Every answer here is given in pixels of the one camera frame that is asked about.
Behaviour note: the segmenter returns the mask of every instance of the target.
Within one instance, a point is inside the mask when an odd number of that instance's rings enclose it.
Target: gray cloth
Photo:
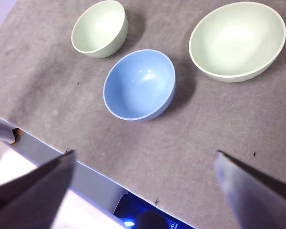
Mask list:
[[[195,67],[188,42],[203,16],[231,0],[121,0],[127,40],[113,56],[92,59],[70,35],[95,2],[16,3],[0,29],[0,117],[62,152],[76,149],[84,164],[199,229],[237,228],[215,150],[286,182],[286,44],[262,75],[221,83]],[[286,22],[286,0],[261,2]],[[145,48],[171,58],[176,94],[158,118],[122,121],[107,111],[103,83],[120,58]]]

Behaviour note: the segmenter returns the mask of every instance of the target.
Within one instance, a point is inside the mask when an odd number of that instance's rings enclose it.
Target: gray felt surface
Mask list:
[[[60,151],[76,149],[86,165],[199,229],[237,228],[216,180],[215,150],[286,182],[286,44],[262,75],[221,83],[195,67],[188,41],[203,16],[233,1],[121,0],[126,43],[92,59],[73,49],[70,34],[95,2],[16,3],[0,29],[0,117]],[[286,0],[261,2],[286,23]],[[144,48],[171,58],[176,95],[154,120],[122,121],[103,103],[103,82],[120,58]]]

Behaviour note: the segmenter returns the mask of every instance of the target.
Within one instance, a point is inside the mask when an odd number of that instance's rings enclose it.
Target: ceramic bowl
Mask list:
[[[104,83],[107,109],[127,121],[145,121],[160,115],[175,92],[175,70],[162,52],[132,52],[110,70]]]
[[[286,27],[272,8],[237,2],[206,15],[194,28],[189,52],[211,78],[240,82],[265,71],[282,50]]]
[[[106,0],[91,6],[79,17],[71,33],[71,42],[77,51],[103,58],[121,48],[127,33],[124,7],[117,1]]]

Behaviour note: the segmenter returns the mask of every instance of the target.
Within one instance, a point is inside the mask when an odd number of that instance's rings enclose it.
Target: light green bowl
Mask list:
[[[237,2],[212,11],[196,25],[189,52],[206,75],[233,83],[266,70],[285,39],[284,21],[274,9],[256,2]]]
[[[106,0],[94,4],[79,17],[71,33],[71,42],[77,51],[103,58],[121,48],[127,33],[124,7],[117,1]]]

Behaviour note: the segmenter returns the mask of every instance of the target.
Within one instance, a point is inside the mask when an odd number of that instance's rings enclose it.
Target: bowl rim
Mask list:
[[[97,48],[97,49],[94,49],[94,50],[90,50],[90,51],[83,51],[83,50],[80,50],[76,47],[76,45],[74,44],[73,42],[73,33],[74,33],[74,29],[75,27],[77,26],[77,23],[80,21],[80,19],[88,12],[90,11],[92,8],[94,8],[96,5],[100,5],[100,4],[104,4],[104,3],[108,3],[108,2],[111,2],[111,3],[114,3],[114,4],[118,4],[120,6],[120,8],[123,10],[123,13],[124,13],[124,20],[121,24],[121,27],[119,28],[117,34],[105,45],[101,46],[100,48]],[[74,49],[78,52],[81,52],[81,53],[84,53],[84,54],[89,54],[89,53],[95,53],[95,52],[98,52],[104,48],[106,48],[108,45],[110,45],[114,39],[120,34],[124,24],[125,24],[125,20],[126,20],[126,13],[125,13],[125,9],[123,7],[123,5],[121,3],[119,3],[118,1],[115,1],[115,0],[104,0],[104,1],[100,1],[98,3],[95,3],[93,4],[92,6],[90,6],[88,9],[86,9],[80,16],[79,18],[76,20],[76,23],[74,24],[73,28],[72,28],[72,32],[71,32],[71,43],[72,43],[72,46],[74,47]]]
[[[108,106],[108,104],[107,104],[107,102],[106,102],[106,99],[105,99],[105,87],[106,87],[107,80],[108,80],[108,78],[109,78],[111,72],[113,71],[113,69],[114,69],[121,61],[123,61],[123,60],[126,59],[127,57],[129,57],[129,56],[131,56],[131,55],[133,55],[133,54],[135,54],[135,53],[137,53],[137,52],[157,52],[157,53],[161,54],[161,55],[169,62],[170,66],[171,66],[171,68],[172,68],[172,70],[173,70],[174,83],[173,83],[173,86],[170,88],[170,91],[171,91],[171,92],[170,92],[169,95],[166,97],[166,99],[164,100],[164,102],[161,103],[160,106],[158,106],[158,108],[156,108],[155,110],[149,112],[148,114],[143,115],[143,116],[140,116],[140,117],[136,117],[136,118],[126,118],[126,117],[119,116],[118,114],[116,114],[115,112],[113,112],[113,111],[110,109],[110,107]],[[144,118],[147,118],[147,117],[151,116],[152,114],[154,114],[154,113],[156,113],[158,110],[160,110],[161,107],[163,107],[163,106],[165,105],[165,103],[168,101],[168,99],[169,99],[170,96],[172,95],[175,86],[176,86],[176,72],[175,72],[175,68],[174,68],[174,65],[173,65],[173,62],[171,61],[171,59],[170,59],[167,55],[165,55],[163,52],[161,52],[161,51],[154,50],[154,49],[141,49],[141,50],[137,50],[137,51],[131,52],[131,53],[127,54],[126,56],[122,57],[122,58],[110,69],[110,71],[109,71],[109,73],[107,74],[107,77],[106,77],[106,79],[105,79],[104,86],[103,86],[103,100],[104,100],[104,103],[105,103],[105,105],[106,105],[108,111],[109,111],[112,115],[114,115],[115,117],[120,118],[120,119],[122,119],[122,120],[126,120],[126,121],[139,121],[139,120],[142,120],[142,119],[144,119]]]
[[[236,4],[254,4],[254,5],[259,5],[261,7],[265,7],[267,8],[268,10],[272,11],[281,21],[281,25],[283,26],[283,39],[282,39],[282,42],[281,42],[281,45],[279,47],[279,49],[277,50],[277,52],[273,55],[273,57],[267,61],[265,64],[261,65],[260,67],[258,68],[255,68],[251,71],[248,71],[248,72],[245,72],[245,73],[242,73],[242,74],[235,74],[235,75],[220,75],[220,74],[216,74],[216,73],[212,73],[206,69],[204,69],[203,67],[201,67],[194,59],[193,57],[193,54],[191,52],[191,43],[192,43],[192,39],[193,39],[193,36],[194,36],[194,33],[196,31],[196,29],[199,27],[200,23],[203,22],[207,17],[209,17],[210,15],[212,15],[213,13],[215,13],[216,11],[222,9],[222,8],[225,8],[227,6],[230,6],[230,5],[236,5]],[[192,31],[192,34],[191,34],[191,37],[190,37],[190,40],[189,40],[189,53],[190,53],[190,56],[191,56],[191,59],[192,61],[194,62],[194,64],[204,73],[208,74],[208,75],[211,75],[211,76],[214,76],[214,77],[218,77],[218,78],[238,78],[238,77],[243,77],[243,76],[248,76],[248,75],[251,75],[251,74],[254,74],[260,70],[262,70],[263,68],[267,67],[268,65],[270,65],[274,60],[275,58],[280,54],[280,52],[282,51],[283,49],[283,46],[285,44],[285,41],[286,41],[286,25],[284,23],[284,20],[283,18],[281,17],[281,15],[276,11],[274,10],[273,8],[271,8],[270,6],[267,6],[265,4],[262,4],[262,3],[259,3],[259,2],[253,2],[253,1],[240,1],[240,2],[234,2],[234,3],[230,3],[230,4],[226,4],[224,6],[221,6],[213,11],[211,11],[210,13],[208,13],[207,15],[205,15],[198,23],[197,25],[195,26],[194,30]]]

